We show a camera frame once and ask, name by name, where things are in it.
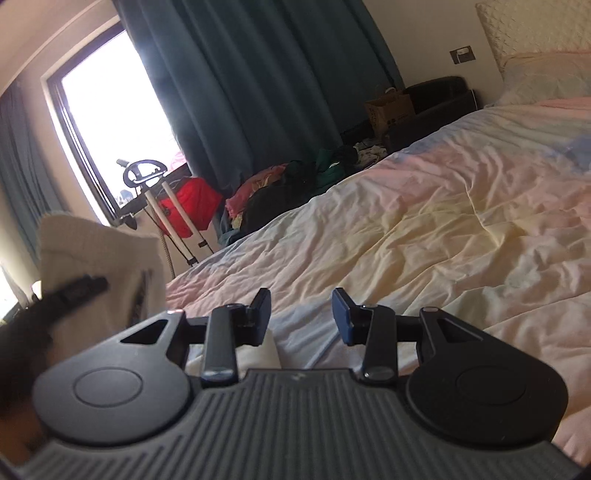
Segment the brown paper bag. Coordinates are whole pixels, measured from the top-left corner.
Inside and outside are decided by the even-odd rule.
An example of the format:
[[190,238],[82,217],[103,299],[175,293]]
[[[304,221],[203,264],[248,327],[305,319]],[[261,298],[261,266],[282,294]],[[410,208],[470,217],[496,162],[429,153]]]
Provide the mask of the brown paper bag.
[[382,137],[393,125],[415,116],[411,97],[393,88],[379,98],[367,101],[365,108],[377,137]]

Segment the teal curtain left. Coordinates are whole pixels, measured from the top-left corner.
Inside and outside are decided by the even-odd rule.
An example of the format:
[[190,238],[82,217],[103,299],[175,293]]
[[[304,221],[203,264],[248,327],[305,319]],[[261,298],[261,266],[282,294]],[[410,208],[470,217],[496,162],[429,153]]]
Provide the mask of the teal curtain left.
[[22,91],[13,82],[1,95],[1,187],[18,233],[35,265],[41,219],[68,210],[45,164]]

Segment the pastel tie-dye bed duvet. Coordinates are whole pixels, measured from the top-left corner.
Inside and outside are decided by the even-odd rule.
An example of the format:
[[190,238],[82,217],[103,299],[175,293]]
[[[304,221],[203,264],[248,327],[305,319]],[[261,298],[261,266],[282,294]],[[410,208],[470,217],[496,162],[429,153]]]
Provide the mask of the pastel tie-dye bed duvet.
[[470,114],[179,275],[190,316],[270,289],[283,367],[359,368],[332,290],[414,315],[442,308],[555,368],[555,436],[590,460],[590,101]]

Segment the cream white garment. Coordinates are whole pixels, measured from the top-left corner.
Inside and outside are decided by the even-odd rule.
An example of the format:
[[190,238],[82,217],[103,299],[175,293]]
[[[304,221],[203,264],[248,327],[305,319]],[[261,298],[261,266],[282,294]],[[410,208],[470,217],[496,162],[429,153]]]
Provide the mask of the cream white garment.
[[53,214],[41,220],[38,239],[43,295],[85,276],[107,282],[104,292],[50,329],[49,365],[168,309],[157,238]]

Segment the black sofa chair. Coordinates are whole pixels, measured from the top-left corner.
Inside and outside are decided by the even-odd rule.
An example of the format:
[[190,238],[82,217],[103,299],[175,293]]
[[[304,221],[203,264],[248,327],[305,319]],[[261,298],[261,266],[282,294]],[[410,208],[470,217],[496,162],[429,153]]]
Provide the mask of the black sofa chair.
[[414,117],[393,125],[382,137],[375,135],[368,117],[343,132],[342,143],[352,146],[373,138],[393,153],[480,109],[476,92],[459,76],[441,77],[397,91],[411,97]]

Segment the window with dark frame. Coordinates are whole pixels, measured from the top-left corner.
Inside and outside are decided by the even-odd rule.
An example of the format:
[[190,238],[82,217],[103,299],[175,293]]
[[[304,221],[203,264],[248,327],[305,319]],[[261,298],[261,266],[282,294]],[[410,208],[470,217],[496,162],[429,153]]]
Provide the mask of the window with dark frame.
[[64,150],[101,222],[118,226],[146,202],[125,185],[125,162],[157,160],[189,172],[185,157],[121,23],[75,52],[47,79]]

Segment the pile of clothes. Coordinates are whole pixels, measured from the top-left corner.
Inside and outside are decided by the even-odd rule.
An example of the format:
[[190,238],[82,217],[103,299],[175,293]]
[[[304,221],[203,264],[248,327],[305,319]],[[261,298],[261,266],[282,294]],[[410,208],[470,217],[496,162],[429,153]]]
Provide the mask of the pile of clothes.
[[387,155],[383,144],[367,139],[323,149],[312,161],[293,160],[259,172],[226,199],[214,217],[218,244],[225,247],[256,232]]

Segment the pastel pillow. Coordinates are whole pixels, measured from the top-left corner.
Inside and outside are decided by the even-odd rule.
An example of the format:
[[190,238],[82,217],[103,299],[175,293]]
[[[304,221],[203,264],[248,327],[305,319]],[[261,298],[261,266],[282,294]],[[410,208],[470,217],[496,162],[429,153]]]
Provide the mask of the pastel pillow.
[[496,106],[589,97],[590,52],[516,55],[506,61],[503,79]]

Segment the quilted white headboard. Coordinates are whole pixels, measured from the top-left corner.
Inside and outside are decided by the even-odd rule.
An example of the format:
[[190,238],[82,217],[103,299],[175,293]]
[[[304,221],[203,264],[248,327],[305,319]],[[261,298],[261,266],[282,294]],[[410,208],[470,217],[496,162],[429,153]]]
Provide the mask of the quilted white headboard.
[[501,72],[519,55],[590,50],[589,0],[485,1],[475,8]]

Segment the teal curtain right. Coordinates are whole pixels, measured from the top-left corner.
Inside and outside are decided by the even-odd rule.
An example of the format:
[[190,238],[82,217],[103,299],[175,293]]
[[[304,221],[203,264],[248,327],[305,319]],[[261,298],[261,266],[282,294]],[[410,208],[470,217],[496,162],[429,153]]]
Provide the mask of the teal curtain right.
[[361,1],[119,1],[191,171],[224,196],[334,149],[404,85]]

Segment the red bag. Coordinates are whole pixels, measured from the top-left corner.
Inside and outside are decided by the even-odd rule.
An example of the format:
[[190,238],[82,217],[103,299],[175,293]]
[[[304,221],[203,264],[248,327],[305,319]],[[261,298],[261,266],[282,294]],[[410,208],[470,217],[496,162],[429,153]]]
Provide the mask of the red bag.
[[[211,188],[204,179],[197,177],[183,178],[173,189],[173,193],[194,227],[198,231],[205,231],[221,203],[221,194]],[[158,197],[158,205],[180,238],[192,236],[190,228],[164,191],[161,191]]]

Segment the wall socket plate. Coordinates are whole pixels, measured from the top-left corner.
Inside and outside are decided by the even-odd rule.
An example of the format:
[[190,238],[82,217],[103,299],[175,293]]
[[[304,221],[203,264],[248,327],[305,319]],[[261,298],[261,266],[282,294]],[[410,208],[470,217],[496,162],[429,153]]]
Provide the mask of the wall socket plate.
[[452,50],[450,55],[455,65],[460,65],[476,60],[475,54],[470,45]]

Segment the teal curtain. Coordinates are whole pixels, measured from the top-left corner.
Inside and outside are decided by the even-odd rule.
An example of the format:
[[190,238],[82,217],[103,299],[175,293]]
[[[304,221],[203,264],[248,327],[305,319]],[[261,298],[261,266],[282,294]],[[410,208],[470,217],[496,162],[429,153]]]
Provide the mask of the teal curtain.
[[334,149],[404,85],[361,1],[119,1],[191,171],[224,196]]
[[68,210],[45,164],[22,91],[13,82],[1,95],[1,187],[18,233],[35,265],[41,219]]

